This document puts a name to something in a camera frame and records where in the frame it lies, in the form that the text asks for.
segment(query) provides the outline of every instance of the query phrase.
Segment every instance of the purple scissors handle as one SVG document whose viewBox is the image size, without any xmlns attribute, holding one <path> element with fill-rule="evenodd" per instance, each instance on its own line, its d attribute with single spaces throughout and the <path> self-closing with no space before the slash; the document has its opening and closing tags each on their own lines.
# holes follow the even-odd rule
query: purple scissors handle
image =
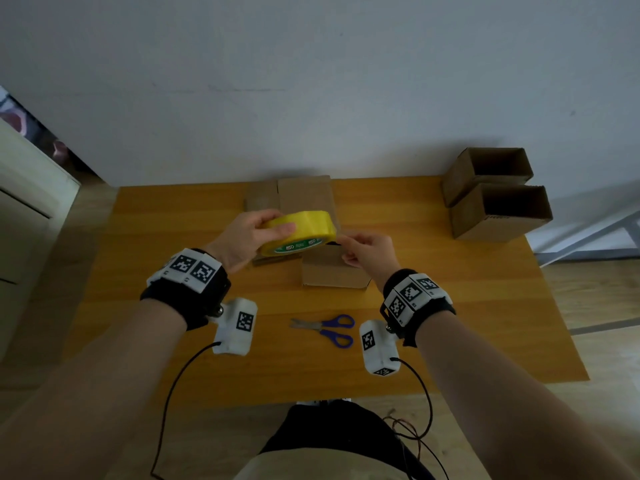
<svg viewBox="0 0 640 480">
<path fill-rule="evenodd" d="M 338 315 L 333 320 L 325 320 L 321 322 L 322 326 L 333 327 L 333 328 L 353 328 L 356 325 L 356 320 L 353 319 L 351 315 Z"/>
<path fill-rule="evenodd" d="M 353 338 L 348 335 L 343 335 L 336 331 L 327 330 L 325 328 L 323 328 L 322 330 L 319 330 L 319 332 L 320 332 L 320 335 L 324 335 L 326 338 L 331 340 L 333 342 L 333 345 L 335 345 L 338 348 L 348 349 L 353 345 Z"/>
</svg>

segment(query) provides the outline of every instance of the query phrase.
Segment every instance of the floor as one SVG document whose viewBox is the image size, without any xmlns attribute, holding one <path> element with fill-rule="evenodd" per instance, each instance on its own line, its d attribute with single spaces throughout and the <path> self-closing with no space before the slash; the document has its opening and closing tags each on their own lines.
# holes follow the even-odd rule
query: floor
<svg viewBox="0 0 640 480">
<path fill-rule="evenodd" d="M 64 336 L 82 298 L 116 190 L 98 178 L 83 183 L 29 307 L 0 365 L 0 420 L 22 404 L 59 362 Z M 640 260 L 554 264 L 544 273 L 569 328 L 640 317 Z M 640 473 L 640 327 L 574 337 L 590 382 L 549 386 Z M 380 415 L 393 411 L 418 429 L 427 422 L 421 395 L 354 399 Z M 453 479 L 488 478 L 444 400 L 433 397 L 427 443 Z M 260 450 L 288 404 L 171 413 L 158 472 L 170 479 L 229 479 Z M 159 412 L 149 410 L 107 475 L 147 478 Z M 422 457 L 437 479 L 437 463 Z"/>
</svg>

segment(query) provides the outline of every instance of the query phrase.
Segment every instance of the wristband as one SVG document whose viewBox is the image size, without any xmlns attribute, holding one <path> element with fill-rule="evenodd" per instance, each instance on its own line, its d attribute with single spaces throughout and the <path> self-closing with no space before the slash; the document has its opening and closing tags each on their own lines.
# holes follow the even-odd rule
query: wristband
<svg viewBox="0 0 640 480">
<path fill-rule="evenodd" d="M 404 339 L 405 347 L 415 347 L 415 333 L 433 314 L 448 310 L 455 314 L 448 293 L 430 277 L 413 269 L 395 272 L 385 284 L 385 300 L 380 313 L 387 321 L 387 329 Z"/>
<path fill-rule="evenodd" d="M 184 249 L 147 280 L 140 300 L 153 298 L 171 306 L 194 330 L 219 316 L 220 303 L 231 287 L 222 264 L 200 249 Z"/>
</svg>

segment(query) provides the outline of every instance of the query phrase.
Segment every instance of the closed cardboard box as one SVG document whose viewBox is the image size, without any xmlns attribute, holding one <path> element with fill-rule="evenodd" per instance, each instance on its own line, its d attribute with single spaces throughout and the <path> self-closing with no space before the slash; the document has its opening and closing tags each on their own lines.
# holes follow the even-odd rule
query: closed cardboard box
<svg viewBox="0 0 640 480">
<path fill-rule="evenodd" d="M 333 225 L 340 231 L 340 222 L 333 201 L 331 177 L 295 177 L 252 182 L 244 196 L 245 210 L 280 209 L 283 214 L 303 210 L 325 210 Z M 302 284 L 308 286 L 335 286 L 366 288 L 371 281 L 362 269 L 349 266 L 341 256 L 338 244 L 327 244 L 299 254 L 265 257 L 256 256 L 253 265 L 269 264 L 285 259 L 302 258 Z"/>
<path fill-rule="evenodd" d="M 524 148 L 467 148 L 442 177 L 442 195 L 452 207 L 477 184 L 524 184 L 531 177 Z"/>
<path fill-rule="evenodd" d="M 506 242 L 553 220 L 544 187 L 478 184 L 450 210 L 455 239 Z"/>
</svg>

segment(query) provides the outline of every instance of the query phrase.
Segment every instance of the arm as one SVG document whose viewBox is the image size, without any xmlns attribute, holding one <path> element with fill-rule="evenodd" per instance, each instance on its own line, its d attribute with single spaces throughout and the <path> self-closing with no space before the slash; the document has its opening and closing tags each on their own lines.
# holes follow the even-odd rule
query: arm
<svg viewBox="0 0 640 480">
<path fill-rule="evenodd" d="M 205 250 L 228 273 L 295 227 L 256 229 L 280 215 L 241 214 Z M 0 478 L 102 478 L 187 329 L 173 308 L 140 301 L 123 322 L 53 372 L 0 428 Z"/>
<path fill-rule="evenodd" d="M 381 292 L 401 268 L 388 236 L 338 242 L 345 261 L 363 267 Z M 428 317 L 415 343 L 492 478 L 636 478 L 577 414 L 454 314 Z"/>
</svg>

